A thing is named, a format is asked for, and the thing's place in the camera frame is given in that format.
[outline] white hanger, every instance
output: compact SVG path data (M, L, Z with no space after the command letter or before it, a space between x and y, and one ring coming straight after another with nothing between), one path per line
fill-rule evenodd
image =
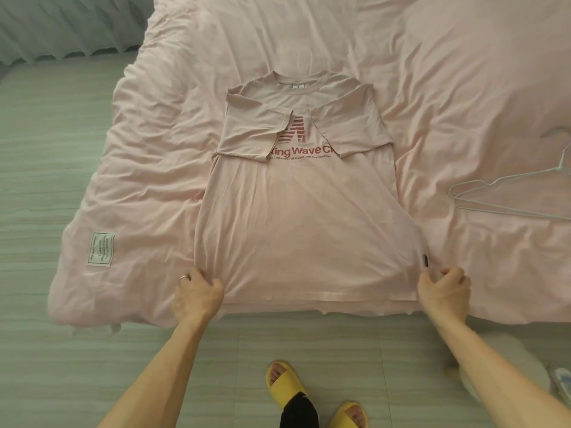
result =
M452 186L450 186L450 188L448 188L448 196L454 200L454 203L456 203L456 200L462 200L464 202L470 202L472 204L475 204L475 206L473 208L468 207L468 206L456 205L456 208L459 208L459 209L472 210L474 212L497 213L499 215L519 215L519 216L528 216L528 217L565 219L565 220L571 221L571 216L548 215L546 213L530 212L529 210L506 207L506 206L501 206L501 205L497 205L497 204L491 204L489 202L484 202L484 201L466 200L466 199L462 198L463 195L466 195L469 192L474 192L474 191L477 191L479 189L483 189L483 188L487 188L489 186L493 186L500 181L522 179L524 177L534 176L536 174L545 174L545 173L550 173L550 172L561 172L563 174L571 176L571 170L569 168L566 168L564 165L565 164L565 154L567 153L567 149L569 149L571 147L571 128L569 128L567 126L559 126L559 127L553 128L553 129L549 129L546 133L541 135L541 137L546 138L546 137L553 136L553 135L560 133L560 132L565 132L567 135L569 135L569 143L567 144L567 147L565 147L563 149L563 151L561 152L561 158L559 159L559 165L554 166L553 168L543 169L541 171L533 171L533 172L529 172L529 173L514 174L512 176L500 177L499 179L496 179L491 183L486 183L482 179L464 181L462 183L456 183L455 185L452 185ZM477 188L469 189L467 191L463 191L463 192L458 193L458 194L452 193L453 189L457 188L458 186L467 185L470 183L477 183L477 182L482 184L482 186L478 186ZM479 209L479 208L477 208L478 204L492 206L498 210Z

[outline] pink bedsheet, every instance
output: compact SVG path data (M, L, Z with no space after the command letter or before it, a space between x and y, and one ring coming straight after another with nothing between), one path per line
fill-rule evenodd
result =
M559 159L565 138L539 136L571 124L571 0L155 6L139 56L117 84L101 164L63 234L53 319L174 324L170 301L192 265L225 90L270 70L326 68L375 85L395 141L399 199L422 227L433 264L458 264L472 276L472 313L505 323L571 321L571 223L455 209L446 195L457 182ZM537 205L531 187L506 188L510 203ZM88 265L92 240L112 245L110 266ZM418 305L275 301L225 304L222 313L296 309L390 314Z

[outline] black pants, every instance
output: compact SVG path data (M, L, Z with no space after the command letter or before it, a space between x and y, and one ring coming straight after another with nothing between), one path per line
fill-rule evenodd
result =
M318 412L304 393L298 393L287 403L280 428L319 428Z

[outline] yellow slipper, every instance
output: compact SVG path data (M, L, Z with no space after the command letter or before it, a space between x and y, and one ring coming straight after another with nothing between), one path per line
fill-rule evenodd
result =
M283 366L286 371L270 386L272 366L274 366L274 364ZM269 366L266 372L266 385L268 386L269 393L272 394L274 401L282 411L286 408L286 404L289 403L289 400L298 393L303 392L307 396L307 390L303 387L302 382L299 381L294 369L283 361L272 362Z
M333 419L329 424L329 428L356 428L357 425L353 422L353 420L350 417L347 416L347 413L345 413L348 409L350 409L353 406L361 407L361 404L359 404L358 402L346 402L345 404L341 405L339 409L337 409L337 411L335 412L335 416L333 416ZM365 416L365 428L369 428L369 419L367 419L367 415L365 414L365 411L363 410L362 407L361 410L363 411L363 415Z

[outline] gray floor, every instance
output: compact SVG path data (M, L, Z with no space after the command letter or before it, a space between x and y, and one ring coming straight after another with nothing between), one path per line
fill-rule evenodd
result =
M94 427L170 335L125 325L72 338L46 315L61 232L95 170L114 85L133 54L14 68L0 84L0 426ZM571 367L571 325L500 326L544 361ZM492 427L459 383L423 315L232 316L211 324L178 426L277 427L264 373L297 370L322 421L360 401L376 428Z

